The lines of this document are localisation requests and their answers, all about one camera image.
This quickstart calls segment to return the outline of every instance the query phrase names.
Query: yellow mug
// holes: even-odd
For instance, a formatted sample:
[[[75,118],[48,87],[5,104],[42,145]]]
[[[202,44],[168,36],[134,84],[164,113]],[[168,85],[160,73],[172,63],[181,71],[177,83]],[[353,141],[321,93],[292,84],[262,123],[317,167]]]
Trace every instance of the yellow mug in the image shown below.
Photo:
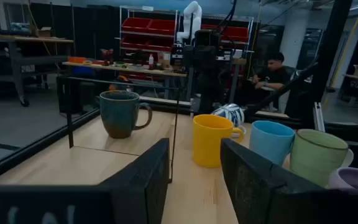
[[[221,166],[221,139],[239,133],[241,142],[244,133],[234,128],[230,120],[212,114],[202,114],[193,119],[193,160],[200,166],[215,168]]]

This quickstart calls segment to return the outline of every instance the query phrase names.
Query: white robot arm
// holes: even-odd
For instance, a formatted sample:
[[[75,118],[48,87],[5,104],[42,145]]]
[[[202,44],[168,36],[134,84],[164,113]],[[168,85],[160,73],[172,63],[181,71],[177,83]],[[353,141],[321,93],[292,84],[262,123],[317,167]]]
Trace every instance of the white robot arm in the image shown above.
[[[194,16],[193,16],[193,27],[191,29],[191,38],[193,39],[195,36],[195,32],[201,29],[201,16],[203,15],[203,10],[201,9],[201,6],[196,1],[192,1],[183,11],[184,32],[178,32],[177,42],[183,43],[183,39],[189,38],[192,14]]]

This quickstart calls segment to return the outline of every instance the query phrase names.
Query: black shirt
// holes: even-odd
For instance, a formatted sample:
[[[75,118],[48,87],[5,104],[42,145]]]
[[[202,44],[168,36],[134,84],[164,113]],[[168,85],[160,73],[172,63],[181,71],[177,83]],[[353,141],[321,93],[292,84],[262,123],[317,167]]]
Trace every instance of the black shirt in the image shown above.
[[[290,81],[290,76],[287,74],[287,71],[284,67],[281,67],[275,71],[270,71],[268,68],[264,68],[257,74],[257,76],[260,78],[260,82],[267,81],[269,83],[281,83],[285,85]]]

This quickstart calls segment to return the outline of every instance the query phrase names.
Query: person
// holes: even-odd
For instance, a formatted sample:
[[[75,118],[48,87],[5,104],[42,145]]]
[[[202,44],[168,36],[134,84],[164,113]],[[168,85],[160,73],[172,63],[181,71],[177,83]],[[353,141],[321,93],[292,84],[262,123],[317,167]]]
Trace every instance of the person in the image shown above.
[[[242,88],[236,93],[234,102],[241,106],[259,103],[271,94],[271,91],[264,90],[263,87],[278,90],[289,82],[290,76],[287,74],[283,62],[284,55],[281,52],[270,54],[267,57],[267,68],[256,73],[252,77],[252,81],[243,81]]]

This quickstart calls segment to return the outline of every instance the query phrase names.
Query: dark teal mug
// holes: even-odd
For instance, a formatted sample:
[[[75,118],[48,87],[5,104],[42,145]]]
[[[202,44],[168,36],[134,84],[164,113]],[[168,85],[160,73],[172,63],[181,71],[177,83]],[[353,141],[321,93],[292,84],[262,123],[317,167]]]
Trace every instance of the dark teal mug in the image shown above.
[[[128,138],[133,130],[139,130],[150,124],[153,111],[147,103],[139,103],[139,94],[129,91],[105,91],[100,94],[100,115],[103,126],[112,138]],[[149,112],[145,125],[136,126],[139,108]]]

